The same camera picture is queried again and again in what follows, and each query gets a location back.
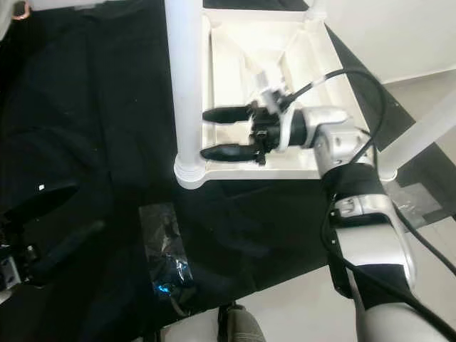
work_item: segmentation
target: gray floor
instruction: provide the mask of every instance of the gray floor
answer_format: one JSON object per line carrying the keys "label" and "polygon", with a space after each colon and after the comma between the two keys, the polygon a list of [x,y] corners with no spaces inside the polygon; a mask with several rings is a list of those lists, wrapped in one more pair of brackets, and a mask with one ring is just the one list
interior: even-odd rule
{"label": "gray floor", "polygon": [[[453,71],[389,84],[387,88],[419,119],[446,95],[449,87],[455,86],[456,71]],[[437,143],[456,163],[456,128]],[[453,218],[420,231],[456,263]],[[418,265],[417,296],[456,328],[456,279],[412,236],[409,240]],[[239,303],[256,316],[268,341],[356,341],[353,303],[333,290],[327,267],[252,294]],[[217,312],[208,311],[178,322],[166,329],[164,335],[165,342],[215,342]]]}

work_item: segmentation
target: white leg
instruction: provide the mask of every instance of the white leg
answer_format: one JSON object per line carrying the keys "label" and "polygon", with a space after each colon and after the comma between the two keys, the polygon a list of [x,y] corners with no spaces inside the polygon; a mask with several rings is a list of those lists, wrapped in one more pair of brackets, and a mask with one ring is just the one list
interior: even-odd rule
{"label": "white leg", "polygon": [[399,167],[413,159],[455,125],[456,89],[380,153],[378,158],[380,178],[393,179]]}
{"label": "white leg", "polygon": [[165,0],[177,136],[175,174],[204,177],[202,148],[202,0]]}

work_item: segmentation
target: white wall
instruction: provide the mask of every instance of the white wall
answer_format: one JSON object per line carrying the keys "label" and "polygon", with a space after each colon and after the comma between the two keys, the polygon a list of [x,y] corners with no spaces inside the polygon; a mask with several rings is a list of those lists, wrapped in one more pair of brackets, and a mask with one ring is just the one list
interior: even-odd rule
{"label": "white wall", "polygon": [[327,12],[326,23],[385,83],[456,68],[456,0],[327,0]]}

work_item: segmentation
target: white tile floor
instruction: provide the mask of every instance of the white tile floor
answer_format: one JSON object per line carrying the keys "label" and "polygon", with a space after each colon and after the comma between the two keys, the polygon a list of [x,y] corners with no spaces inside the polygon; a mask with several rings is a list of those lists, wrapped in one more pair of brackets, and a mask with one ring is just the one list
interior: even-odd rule
{"label": "white tile floor", "polygon": [[[456,71],[388,85],[388,90],[418,119],[456,86]],[[456,129],[439,141],[456,162]],[[447,218],[420,232],[456,263],[456,222]],[[456,279],[413,236],[409,236],[418,266],[416,295],[456,328]],[[339,296],[327,267],[238,300],[258,320],[267,341],[356,341],[353,303]],[[174,324],[165,342],[215,342],[217,311],[211,310]]]}

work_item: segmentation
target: black cable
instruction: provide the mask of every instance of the black cable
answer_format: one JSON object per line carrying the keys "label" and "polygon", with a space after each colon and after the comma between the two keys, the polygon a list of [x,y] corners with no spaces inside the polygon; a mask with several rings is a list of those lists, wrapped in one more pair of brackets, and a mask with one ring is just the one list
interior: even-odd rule
{"label": "black cable", "polygon": [[[377,167],[378,156],[377,156],[377,149],[375,148],[375,145],[374,145],[374,140],[375,140],[378,132],[382,128],[383,121],[385,120],[386,108],[387,108],[387,104],[388,104],[387,100],[386,100],[385,91],[383,90],[383,86],[381,85],[381,83],[371,73],[369,73],[365,69],[347,68],[347,69],[333,71],[333,72],[327,73],[324,76],[324,80],[327,80],[327,79],[335,77],[335,76],[339,76],[339,75],[343,75],[343,74],[350,74],[350,73],[364,76],[368,80],[372,81],[372,83],[377,88],[378,94],[380,96],[380,119],[379,119],[378,124],[376,125],[375,129],[373,130],[372,134],[370,135],[371,137],[369,138],[368,142],[352,157],[352,159],[348,162],[348,164],[357,162],[359,160],[359,158],[362,155],[364,155],[364,153],[366,153],[368,148],[370,146],[373,146],[373,148],[375,149],[374,164]],[[311,90],[313,87],[314,87],[314,83],[310,83],[310,84],[306,85],[305,87],[303,87],[302,89],[295,92],[294,94],[287,96],[282,103],[282,109],[287,109],[289,107],[289,105],[292,102],[294,102],[299,96],[303,95],[306,91]],[[449,326],[445,321],[443,321],[437,314],[435,314],[428,307],[426,307],[425,305],[420,303],[413,295],[407,294],[407,293],[395,288],[394,286],[391,286],[390,284],[385,283],[384,281],[365,273],[362,269],[360,269],[356,265],[350,263],[347,259],[345,259],[343,256],[341,256],[338,252],[334,251],[334,249],[328,243],[328,240],[326,238],[326,227],[328,225],[328,218],[329,218],[331,211],[333,210],[335,200],[336,200],[336,194],[333,194],[331,196],[331,201],[329,203],[328,209],[326,210],[325,217],[324,217],[323,223],[321,225],[321,229],[320,229],[321,242],[322,242],[323,246],[325,247],[325,249],[328,251],[328,253],[334,255],[347,269],[350,269],[354,274],[360,276],[361,278],[368,280],[374,286],[377,286],[378,288],[382,289],[385,293],[395,297],[396,299],[401,300],[402,302],[406,303],[407,305],[409,305],[410,307],[415,309],[417,311],[417,313],[419,313],[428,323],[430,323],[432,326],[434,326],[434,328],[436,328],[443,336],[448,338],[450,341],[456,342],[456,331],[453,330],[453,328],[451,326]],[[399,212],[398,214],[400,215],[399,218],[403,219],[404,224],[407,222],[407,224],[405,224],[406,227],[408,227],[408,225],[411,226],[411,224],[404,218],[402,213]],[[426,241],[426,243],[427,244],[425,244],[425,246],[432,247],[427,241]]]}
{"label": "black cable", "polygon": [[450,271],[456,276],[456,266],[452,264],[448,258],[442,254],[438,249],[436,249],[431,243],[421,235],[416,228],[405,218],[404,214],[399,210],[398,206],[393,203],[394,209],[400,221],[407,227],[410,233],[419,241],[421,244],[429,249],[429,251],[434,254],[437,259],[439,259]]}

